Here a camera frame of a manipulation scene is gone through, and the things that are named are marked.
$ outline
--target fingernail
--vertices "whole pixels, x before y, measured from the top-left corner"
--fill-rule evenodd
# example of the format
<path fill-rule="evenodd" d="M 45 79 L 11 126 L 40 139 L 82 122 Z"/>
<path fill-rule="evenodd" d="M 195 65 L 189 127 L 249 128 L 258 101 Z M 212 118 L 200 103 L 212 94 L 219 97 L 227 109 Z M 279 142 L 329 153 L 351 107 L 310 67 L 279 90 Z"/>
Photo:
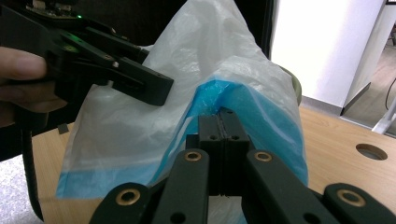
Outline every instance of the fingernail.
<path fill-rule="evenodd" d="M 15 69 L 23 79 L 39 78 L 46 74 L 44 59 L 36 55 L 21 56 L 15 62 Z"/>
<path fill-rule="evenodd" d="M 1 101 L 8 101 L 8 102 L 20 101 L 23 98 L 24 98 L 23 91 L 17 88 L 12 88 L 12 87 L 0 88 Z"/>

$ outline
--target floor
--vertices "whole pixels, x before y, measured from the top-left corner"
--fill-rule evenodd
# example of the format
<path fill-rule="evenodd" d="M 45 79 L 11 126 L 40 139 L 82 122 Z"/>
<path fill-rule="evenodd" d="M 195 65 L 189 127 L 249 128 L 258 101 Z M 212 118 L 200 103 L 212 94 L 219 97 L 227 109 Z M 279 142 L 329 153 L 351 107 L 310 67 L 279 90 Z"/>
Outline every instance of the floor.
<path fill-rule="evenodd" d="M 389 41 L 378 63 L 370 89 L 341 119 L 355 122 L 365 128 L 373 128 L 387 110 L 385 99 L 389 86 L 395 78 L 396 48 Z M 395 97 L 396 84 L 389 93 L 388 106 Z M 396 122 L 390 127 L 388 134 L 396 135 Z M 0 162 L 0 223 L 43 223 L 35 216 L 29 203 L 21 156 Z"/>

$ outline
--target table top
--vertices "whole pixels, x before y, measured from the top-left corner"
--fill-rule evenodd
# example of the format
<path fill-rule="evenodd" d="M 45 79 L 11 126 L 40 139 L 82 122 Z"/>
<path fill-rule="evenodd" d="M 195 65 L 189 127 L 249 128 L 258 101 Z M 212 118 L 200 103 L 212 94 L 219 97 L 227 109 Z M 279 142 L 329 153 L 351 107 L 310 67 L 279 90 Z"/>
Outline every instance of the table top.
<path fill-rule="evenodd" d="M 323 193 L 332 183 L 348 183 L 370 193 L 396 214 L 396 139 L 347 121 L 300 108 L 304 130 L 308 187 Z M 33 139 L 38 197 L 46 223 L 88 223 L 101 202 L 55 197 L 69 133 L 57 130 Z M 385 160 L 369 159 L 357 148 L 378 147 Z"/>

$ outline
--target black cable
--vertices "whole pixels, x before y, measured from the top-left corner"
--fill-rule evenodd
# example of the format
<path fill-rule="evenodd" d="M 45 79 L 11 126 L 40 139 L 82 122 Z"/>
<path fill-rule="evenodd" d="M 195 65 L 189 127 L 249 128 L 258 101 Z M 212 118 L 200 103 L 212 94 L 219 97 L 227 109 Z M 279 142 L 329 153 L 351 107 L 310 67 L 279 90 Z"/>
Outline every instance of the black cable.
<path fill-rule="evenodd" d="M 37 179 L 35 177 L 35 161 L 33 156 L 32 132 L 21 131 L 22 158 L 25 169 L 27 190 L 29 193 L 30 204 L 35 215 L 43 220 L 40 203 L 38 201 Z"/>
<path fill-rule="evenodd" d="M 388 109 L 388 96 L 389 96 L 389 93 L 390 93 L 390 89 L 392 89 L 392 86 L 393 86 L 393 84 L 395 83 L 395 81 L 396 81 L 396 78 L 393 80 L 392 84 L 390 84 L 390 87 L 389 87 L 389 90 L 388 90 L 388 93 L 387 93 L 387 98 L 385 99 L 385 108 L 386 108 L 387 110 L 389 110 L 389 109 Z"/>

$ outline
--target plastic bag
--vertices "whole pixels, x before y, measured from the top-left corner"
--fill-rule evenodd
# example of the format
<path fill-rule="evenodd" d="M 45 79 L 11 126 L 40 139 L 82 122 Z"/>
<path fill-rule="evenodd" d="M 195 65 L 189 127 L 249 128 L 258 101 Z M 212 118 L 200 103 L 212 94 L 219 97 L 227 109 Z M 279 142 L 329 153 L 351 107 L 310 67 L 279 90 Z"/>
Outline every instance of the plastic bag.
<path fill-rule="evenodd" d="M 154 183 L 186 134 L 197 133 L 197 117 L 221 106 L 239 116 L 256 148 L 274 151 L 307 183 L 291 78 L 265 58 L 234 1 L 188 1 L 144 65 L 175 80 L 165 105 L 93 87 L 66 149 L 58 197 L 104 197 L 125 182 Z"/>

